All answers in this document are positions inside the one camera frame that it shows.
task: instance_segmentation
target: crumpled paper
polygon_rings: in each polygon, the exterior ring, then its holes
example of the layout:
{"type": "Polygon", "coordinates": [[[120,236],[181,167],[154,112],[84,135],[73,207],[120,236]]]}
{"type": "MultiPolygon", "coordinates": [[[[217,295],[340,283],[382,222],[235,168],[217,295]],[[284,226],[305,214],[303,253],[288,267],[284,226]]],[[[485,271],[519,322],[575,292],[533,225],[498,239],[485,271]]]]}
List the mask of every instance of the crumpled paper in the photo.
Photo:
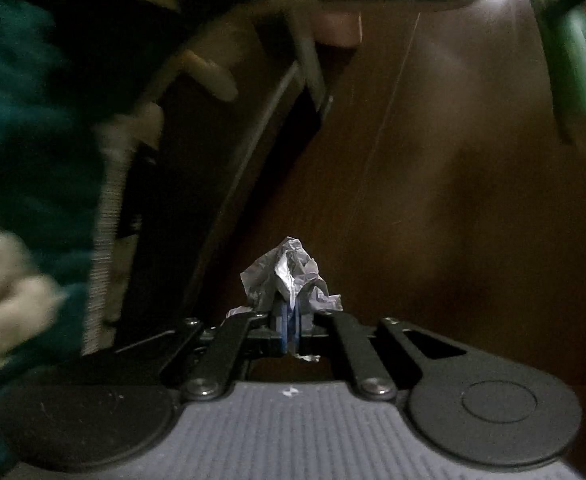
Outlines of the crumpled paper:
{"type": "MultiPolygon", "coordinates": [[[[297,304],[302,316],[302,330],[312,326],[312,316],[319,310],[342,310],[340,295],[330,295],[317,263],[297,238],[287,237],[282,243],[260,256],[240,274],[246,293],[246,306],[230,310],[227,317],[241,312],[270,312],[279,293],[287,304],[289,317],[297,304]]],[[[317,356],[297,356],[317,361],[317,356]]]]}

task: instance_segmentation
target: gray ribbed surface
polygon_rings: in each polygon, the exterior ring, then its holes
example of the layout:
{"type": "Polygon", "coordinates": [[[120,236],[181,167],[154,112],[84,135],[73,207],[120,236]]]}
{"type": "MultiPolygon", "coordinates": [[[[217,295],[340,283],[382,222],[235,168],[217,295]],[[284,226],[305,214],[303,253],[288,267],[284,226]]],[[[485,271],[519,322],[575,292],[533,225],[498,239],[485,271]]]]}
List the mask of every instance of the gray ribbed surface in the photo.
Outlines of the gray ribbed surface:
{"type": "Polygon", "coordinates": [[[417,440],[393,406],[360,400],[344,383],[239,383],[226,399],[188,406],[159,446],[124,465],[81,475],[20,465],[6,477],[35,479],[577,480],[579,476],[563,463],[497,474],[451,462],[417,440]]]}

